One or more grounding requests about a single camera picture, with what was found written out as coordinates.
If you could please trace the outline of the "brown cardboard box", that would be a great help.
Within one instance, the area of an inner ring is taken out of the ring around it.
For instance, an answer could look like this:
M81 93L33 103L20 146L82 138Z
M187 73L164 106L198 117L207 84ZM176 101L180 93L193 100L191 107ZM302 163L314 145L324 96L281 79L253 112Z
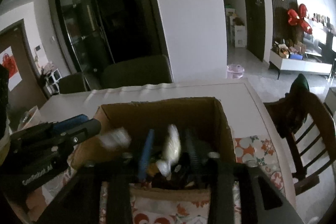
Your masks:
M79 169L89 161L112 160L122 148L109 148L100 138L110 137L124 129L130 137L127 148L135 163L131 170L138 171L146 138L154 131L151 160L162 157L163 146L170 125L175 125L181 146L185 147L188 132L194 143L198 165L208 153L217 152L225 162L235 162L234 142L221 102L212 97L177 98L157 102L103 104L94 118L101 123L100 133L77 146L71 156L71 166Z

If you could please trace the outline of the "dark upholstered chair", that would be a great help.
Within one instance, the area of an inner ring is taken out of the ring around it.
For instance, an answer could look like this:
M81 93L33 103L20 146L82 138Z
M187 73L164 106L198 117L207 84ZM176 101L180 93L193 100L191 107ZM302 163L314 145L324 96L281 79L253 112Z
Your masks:
M106 67L102 74L102 87L104 89L162 83L173 83L169 60L165 55L144 57L113 64Z
M100 90L101 85L92 74L87 72L74 73L63 77L58 82L60 94L71 94Z

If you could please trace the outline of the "white low tv cabinet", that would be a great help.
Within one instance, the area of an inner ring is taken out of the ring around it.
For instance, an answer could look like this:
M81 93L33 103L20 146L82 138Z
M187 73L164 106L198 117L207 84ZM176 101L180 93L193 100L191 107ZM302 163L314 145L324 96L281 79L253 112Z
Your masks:
M281 72L329 75L332 69L332 65L328 63L319 63L307 60L286 59L282 58L276 52L270 50L269 68L276 69L277 79L279 79Z

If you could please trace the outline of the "red white wall poster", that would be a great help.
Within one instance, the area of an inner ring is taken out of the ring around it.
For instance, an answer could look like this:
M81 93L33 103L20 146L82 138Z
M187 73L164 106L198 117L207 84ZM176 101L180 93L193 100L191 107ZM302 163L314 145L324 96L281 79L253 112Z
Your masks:
M11 47L1 52L1 65L9 72L9 91L12 91L21 81L22 77L19 73L17 62L15 60Z

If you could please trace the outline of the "dark wooden chair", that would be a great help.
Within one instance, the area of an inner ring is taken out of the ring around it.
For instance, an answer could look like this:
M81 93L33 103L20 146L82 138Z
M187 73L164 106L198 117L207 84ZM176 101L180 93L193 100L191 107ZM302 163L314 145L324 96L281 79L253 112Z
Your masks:
M283 98L264 106L280 138L288 144L298 196L319 184L319 175L335 163L335 121L325 103L310 91L302 73Z

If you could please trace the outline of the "patterned floral table mat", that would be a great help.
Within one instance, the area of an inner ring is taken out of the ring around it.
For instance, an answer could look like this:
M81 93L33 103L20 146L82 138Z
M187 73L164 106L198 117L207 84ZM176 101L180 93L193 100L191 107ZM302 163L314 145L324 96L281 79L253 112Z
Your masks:
M161 175L155 164L161 157L151 160L150 155L145 164L145 177L135 172L129 179L132 223L149 223L149 213L156 215L155 223L184 223L189 214L183 204L205 197L211 191L209 186L198 186L195 179L205 172L193 169L186 146L181 146L179 161L171 167L168 178Z

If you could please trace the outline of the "dark green snack packet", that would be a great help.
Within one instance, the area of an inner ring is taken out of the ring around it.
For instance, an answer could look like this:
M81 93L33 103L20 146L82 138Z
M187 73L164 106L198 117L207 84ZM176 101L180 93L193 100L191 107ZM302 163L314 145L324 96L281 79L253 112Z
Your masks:
M179 132L174 124L167 129L167 137L163 146L162 157L156 161L156 166L162 176L168 178L171 174L171 167L179 161L181 155L181 141Z

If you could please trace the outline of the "dark brown interior door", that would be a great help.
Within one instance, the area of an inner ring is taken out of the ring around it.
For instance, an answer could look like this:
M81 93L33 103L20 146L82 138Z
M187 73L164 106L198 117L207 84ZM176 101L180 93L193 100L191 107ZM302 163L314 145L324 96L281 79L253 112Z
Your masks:
M260 61L264 60L265 3L264 0L245 0L247 50Z

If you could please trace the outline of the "white gold snack packet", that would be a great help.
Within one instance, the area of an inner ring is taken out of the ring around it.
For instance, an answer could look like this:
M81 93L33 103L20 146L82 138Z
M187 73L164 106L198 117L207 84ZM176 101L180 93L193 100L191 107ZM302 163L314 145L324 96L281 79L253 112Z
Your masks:
M98 138L102 146L109 150L127 148L131 143L131 137L123 127L99 135Z

